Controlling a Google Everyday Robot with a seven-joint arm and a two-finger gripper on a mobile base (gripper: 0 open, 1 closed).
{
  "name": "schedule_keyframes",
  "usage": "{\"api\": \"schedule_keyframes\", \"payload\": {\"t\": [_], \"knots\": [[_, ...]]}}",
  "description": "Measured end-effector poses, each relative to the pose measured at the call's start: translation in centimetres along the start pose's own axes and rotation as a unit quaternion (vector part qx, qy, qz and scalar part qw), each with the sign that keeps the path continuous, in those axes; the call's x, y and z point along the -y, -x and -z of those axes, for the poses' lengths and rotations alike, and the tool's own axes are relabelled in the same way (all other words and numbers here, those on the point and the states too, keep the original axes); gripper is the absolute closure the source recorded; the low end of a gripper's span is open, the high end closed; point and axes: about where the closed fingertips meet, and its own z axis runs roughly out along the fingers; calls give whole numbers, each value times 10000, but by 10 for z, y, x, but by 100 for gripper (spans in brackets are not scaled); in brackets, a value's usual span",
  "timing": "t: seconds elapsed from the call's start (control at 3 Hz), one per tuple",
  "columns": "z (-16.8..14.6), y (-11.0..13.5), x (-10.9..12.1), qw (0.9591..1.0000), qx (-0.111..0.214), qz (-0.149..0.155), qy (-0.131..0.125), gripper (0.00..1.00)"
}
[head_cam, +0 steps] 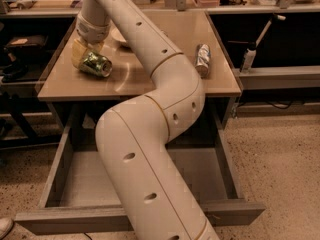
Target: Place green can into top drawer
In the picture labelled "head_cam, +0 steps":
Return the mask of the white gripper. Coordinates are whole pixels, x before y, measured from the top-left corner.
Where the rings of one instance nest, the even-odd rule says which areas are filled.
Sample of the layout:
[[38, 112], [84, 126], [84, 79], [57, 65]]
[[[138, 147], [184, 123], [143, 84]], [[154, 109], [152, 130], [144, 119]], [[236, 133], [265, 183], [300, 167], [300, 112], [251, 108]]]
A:
[[72, 44], [71, 62], [74, 67], [78, 68], [82, 64], [88, 47], [95, 52], [101, 52], [104, 46], [103, 41], [107, 38], [109, 30], [109, 23], [103, 26], [97, 26], [88, 22], [82, 16], [82, 13], [78, 14], [76, 31], [81, 38], [75, 39]]

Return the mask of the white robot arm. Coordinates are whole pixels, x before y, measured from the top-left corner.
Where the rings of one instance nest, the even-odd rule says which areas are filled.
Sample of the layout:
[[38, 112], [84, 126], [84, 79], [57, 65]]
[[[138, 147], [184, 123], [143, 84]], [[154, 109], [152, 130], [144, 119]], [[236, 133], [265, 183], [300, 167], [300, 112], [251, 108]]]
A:
[[84, 0], [72, 63], [100, 49], [115, 25], [155, 85], [99, 119], [98, 153], [139, 240], [220, 240], [166, 145], [200, 116], [202, 79], [183, 52], [130, 0]]

